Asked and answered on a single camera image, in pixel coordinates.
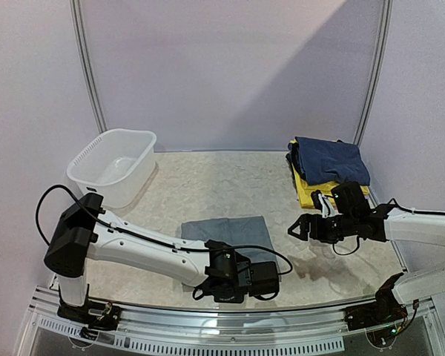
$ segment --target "table surface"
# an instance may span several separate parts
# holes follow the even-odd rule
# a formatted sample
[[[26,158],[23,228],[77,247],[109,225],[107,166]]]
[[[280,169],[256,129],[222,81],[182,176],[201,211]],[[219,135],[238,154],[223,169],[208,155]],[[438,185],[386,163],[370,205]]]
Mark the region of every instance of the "table surface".
[[[195,301],[176,280],[115,263],[87,264],[90,295],[152,306],[216,309],[275,309],[373,295],[401,271],[390,243],[362,241],[356,254],[340,257],[331,246],[303,242],[287,228],[303,213],[283,152],[191,152],[156,154],[157,167],[136,199],[114,210],[130,223],[179,237],[181,224],[218,217],[264,216],[275,250],[294,271],[282,277],[279,295],[263,302],[247,297],[240,305]],[[342,253],[355,238],[337,244]],[[280,268],[286,266],[279,259]]]

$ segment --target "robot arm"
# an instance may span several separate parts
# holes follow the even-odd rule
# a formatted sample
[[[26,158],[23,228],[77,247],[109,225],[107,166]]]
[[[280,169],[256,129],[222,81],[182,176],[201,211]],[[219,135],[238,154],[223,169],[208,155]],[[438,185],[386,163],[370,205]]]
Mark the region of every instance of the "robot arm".
[[[345,237],[378,242],[415,241],[445,247],[445,216],[419,214],[400,210],[397,204],[381,204],[371,209],[355,182],[332,189],[340,215],[325,217],[304,214],[288,233],[300,240],[308,238],[334,245]],[[322,210],[327,200],[319,191],[312,194],[315,208]],[[445,292],[445,261],[420,271],[390,277],[375,295],[376,301],[363,308],[347,309],[346,322],[350,329],[379,324],[387,317],[402,318],[406,304]]]
[[[118,323],[117,307],[99,306],[88,299],[87,258],[164,274],[194,287],[196,300],[212,295],[218,303],[242,303],[245,294],[261,300],[263,295],[278,294],[275,262],[251,263],[237,253],[241,246],[182,240],[128,224],[104,211],[101,203],[101,196],[89,193],[69,207],[61,215],[44,257],[44,264],[58,275],[59,316],[95,324],[96,317],[89,311],[99,309],[109,316],[101,316],[103,329],[115,329]]]

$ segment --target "white wall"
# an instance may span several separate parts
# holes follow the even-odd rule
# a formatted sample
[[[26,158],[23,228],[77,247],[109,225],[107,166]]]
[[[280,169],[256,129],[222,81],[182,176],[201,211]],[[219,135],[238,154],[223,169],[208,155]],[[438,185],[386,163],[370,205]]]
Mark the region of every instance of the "white wall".
[[[159,151],[285,150],[351,142],[382,0],[86,0],[109,128],[152,130]]]
[[[445,209],[445,1],[393,4],[361,153],[380,202]],[[445,248],[399,247],[410,271],[445,258]],[[445,331],[445,294],[434,302]]]
[[[33,222],[50,185],[97,135],[73,33],[69,1],[0,0],[0,355],[11,355],[36,285],[50,273]],[[44,204],[50,236],[70,203]]]

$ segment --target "vertical metal pole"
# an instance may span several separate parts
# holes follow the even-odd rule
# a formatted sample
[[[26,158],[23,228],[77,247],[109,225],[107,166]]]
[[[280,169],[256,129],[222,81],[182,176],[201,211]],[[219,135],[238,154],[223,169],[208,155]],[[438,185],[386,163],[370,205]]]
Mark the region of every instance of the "vertical metal pole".
[[[82,8],[80,0],[70,0],[71,14],[74,23],[74,32],[76,33],[76,42],[81,59],[82,72],[84,74],[86,86],[88,88],[89,100],[94,118],[96,119],[97,128],[102,133],[107,130],[104,114],[97,94],[96,83],[89,60],[88,45],[85,38],[84,22],[82,21]]]
[[[387,33],[389,30],[389,21],[392,12],[392,0],[384,0],[383,9],[380,18],[378,41],[375,49],[375,56],[372,63],[371,79],[369,80],[368,92],[364,101],[363,112],[361,119],[357,127],[353,143],[359,145],[363,139],[364,131],[371,112],[372,103],[374,101],[376,87],[378,86],[380,69],[384,57],[384,51],[386,49]]]

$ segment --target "gray cloth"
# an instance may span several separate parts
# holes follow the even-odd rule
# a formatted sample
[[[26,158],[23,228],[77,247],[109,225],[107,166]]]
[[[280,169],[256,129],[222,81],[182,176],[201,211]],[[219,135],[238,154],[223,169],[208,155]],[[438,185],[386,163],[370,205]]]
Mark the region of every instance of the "gray cloth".
[[[231,246],[258,245],[274,249],[268,234],[266,221],[263,217],[243,217],[238,219],[209,219],[203,221],[184,222],[181,225],[181,238],[185,240],[214,240]],[[252,263],[274,261],[277,258],[270,252],[253,248],[237,250]]]

